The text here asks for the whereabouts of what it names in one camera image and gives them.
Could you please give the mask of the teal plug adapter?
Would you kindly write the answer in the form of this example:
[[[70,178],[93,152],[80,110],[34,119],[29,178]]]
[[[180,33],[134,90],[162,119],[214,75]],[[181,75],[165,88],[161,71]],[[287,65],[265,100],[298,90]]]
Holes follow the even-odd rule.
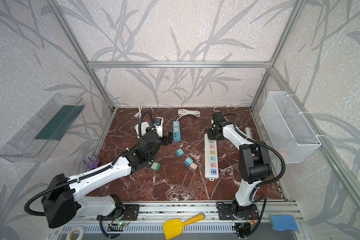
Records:
[[[184,151],[182,149],[178,149],[175,151],[175,154],[179,158],[184,155]]]
[[[184,164],[189,167],[191,164],[193,163],[193,160],[191,158],[186,158],[186,160],[184,161]]]

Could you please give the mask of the long white multicolour power strip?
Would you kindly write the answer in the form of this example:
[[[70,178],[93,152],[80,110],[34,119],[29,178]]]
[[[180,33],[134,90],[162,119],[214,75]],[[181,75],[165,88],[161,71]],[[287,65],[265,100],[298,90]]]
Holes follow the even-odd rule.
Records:
[[[217,141],[205,134],[205,178],[214,181],[219,178]]]

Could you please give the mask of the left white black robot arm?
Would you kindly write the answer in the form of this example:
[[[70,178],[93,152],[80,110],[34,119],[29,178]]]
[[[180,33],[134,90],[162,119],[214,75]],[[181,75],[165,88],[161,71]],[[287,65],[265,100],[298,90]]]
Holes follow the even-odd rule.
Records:
[[[172,132],[162,137],[156,132],[147,132],[135,146],[111,163],[68,178],[64,174],[57,175],[46,190],[25,203],[24,211],[32,216],[46,217],[51,229],[61,227],[74,218],[108,216],[119,206],[116,197],[89,198],[87,194],[153,164],[160,147],[172,144],[173,138]]]

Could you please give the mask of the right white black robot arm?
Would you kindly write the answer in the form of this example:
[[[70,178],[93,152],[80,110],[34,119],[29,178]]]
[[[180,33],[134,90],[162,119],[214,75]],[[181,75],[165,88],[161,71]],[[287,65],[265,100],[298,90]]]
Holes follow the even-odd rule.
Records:
[[[243,219],[250,210],[254,210],[256,203],[266,205],[267,196],[255,199],[261,186],[269,185],[280,180],[286,171],[286,163],[282,155],[265,142],[256,141],[242,132],[237,126],[237,120],[229,121],[226,115],[214,113],[212,127],[208,129],[208,138],[213,141],[229,140],[239,151],[239,172],[242,177],[239,190],[232,202],[231,213],[234,218]],[[281,163],[281,170],[272,179],[272,152]]]

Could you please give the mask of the green plug adapter lower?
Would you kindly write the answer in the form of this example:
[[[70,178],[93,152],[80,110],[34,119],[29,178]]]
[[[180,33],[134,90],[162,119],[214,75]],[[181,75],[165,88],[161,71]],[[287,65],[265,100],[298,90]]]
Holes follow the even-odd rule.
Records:
[[[151,169],[154,170],[154,171],[156,171],[156,172],[159,171],[160,168],[161,168],[161,164],[160,164],[160,163],[153,162],[153,163],[151,164]]]

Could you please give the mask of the pink plug adapter lower right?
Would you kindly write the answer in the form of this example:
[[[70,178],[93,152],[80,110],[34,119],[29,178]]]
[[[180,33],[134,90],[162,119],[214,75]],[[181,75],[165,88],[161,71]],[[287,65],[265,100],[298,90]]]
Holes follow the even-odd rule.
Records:
[[[189,170],[191,170],[193,172],[195,172],[197,170],[197,168],[198,168],[198,165],[196,165],[195,163],[191,163],[189,165]]]

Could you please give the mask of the teal power strip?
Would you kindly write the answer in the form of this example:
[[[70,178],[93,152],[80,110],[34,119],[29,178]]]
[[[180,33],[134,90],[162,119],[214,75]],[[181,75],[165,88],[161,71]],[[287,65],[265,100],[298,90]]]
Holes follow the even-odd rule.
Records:
[[[173,138],[175,142],[181,141],[181,128],[179,121],[173,121]]]

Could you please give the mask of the white square power socket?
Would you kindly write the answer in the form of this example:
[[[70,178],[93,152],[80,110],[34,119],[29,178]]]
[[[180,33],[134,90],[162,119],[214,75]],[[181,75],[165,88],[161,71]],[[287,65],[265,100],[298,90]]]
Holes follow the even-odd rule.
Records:
[[[146,134],[146,129],[150,126],[150,124],[148,122],[142,122],[141,124],[141,136],[144,136]],[[139,125],[135,125],[135,130],[136,130],[136,133],[138,135],[138,138],[140,137],[139,136]]]

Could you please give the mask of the metal cylinder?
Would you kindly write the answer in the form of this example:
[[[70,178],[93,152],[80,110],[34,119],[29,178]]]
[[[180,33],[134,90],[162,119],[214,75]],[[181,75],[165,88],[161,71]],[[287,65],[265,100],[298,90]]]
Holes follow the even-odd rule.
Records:
[[[253,131],[252,131],[252,128],[246,127],[246,128],[244,129],[244,133],[245,133],[245,135],[246,135],[248,138],[253,139]]]

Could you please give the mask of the purple plastic fork toy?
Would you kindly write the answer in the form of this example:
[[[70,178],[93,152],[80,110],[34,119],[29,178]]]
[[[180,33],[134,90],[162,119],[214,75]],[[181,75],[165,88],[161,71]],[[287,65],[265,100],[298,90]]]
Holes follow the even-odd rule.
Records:
[[[100,159],[97,155],[92,154],[92,157],[88,157],[88,160],[83,160],[83,163],[87,166],[88,170],[96,169],[99,166]]]

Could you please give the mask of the yellow plastic scoop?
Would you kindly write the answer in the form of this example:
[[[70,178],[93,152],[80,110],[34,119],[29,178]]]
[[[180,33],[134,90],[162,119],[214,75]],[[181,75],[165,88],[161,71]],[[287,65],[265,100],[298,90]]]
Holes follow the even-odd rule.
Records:
[[[164,222],[163,229],[166,240],[170,240],[174,237],[179,236],[183,232],[184,226],[199,222],[204,219],[205,219],[205,215],[201,213],[185,222],[182,222],[180,219],[172,219]]]

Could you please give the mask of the white tape roll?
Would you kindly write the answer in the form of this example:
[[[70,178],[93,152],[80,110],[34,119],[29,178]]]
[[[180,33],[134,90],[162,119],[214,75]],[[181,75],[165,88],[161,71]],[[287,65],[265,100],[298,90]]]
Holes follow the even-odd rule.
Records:
[[[85,234],[85,229],[83,226],[75,226],[72,228],[66,235],[66,240],[73,240],[74,234],[78,234],[76,240],[82,240]]]

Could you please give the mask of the blue sponge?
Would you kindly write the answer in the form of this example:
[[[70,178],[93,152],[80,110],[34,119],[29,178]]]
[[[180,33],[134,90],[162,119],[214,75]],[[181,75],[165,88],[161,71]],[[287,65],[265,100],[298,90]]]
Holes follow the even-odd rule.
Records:
[[[270,215],[270,223],[271,228],[274,231],[298,231],[298,225],[293,216],[290,215],[282,215],[282,216],[275,216]]]

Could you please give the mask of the clear plastic wall bin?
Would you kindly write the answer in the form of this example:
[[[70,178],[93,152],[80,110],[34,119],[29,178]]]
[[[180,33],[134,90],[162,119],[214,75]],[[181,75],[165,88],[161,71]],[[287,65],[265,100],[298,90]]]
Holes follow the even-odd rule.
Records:
[[[1,149],[12,163],[44,163],[81,114],[82,97],[55,94]]]

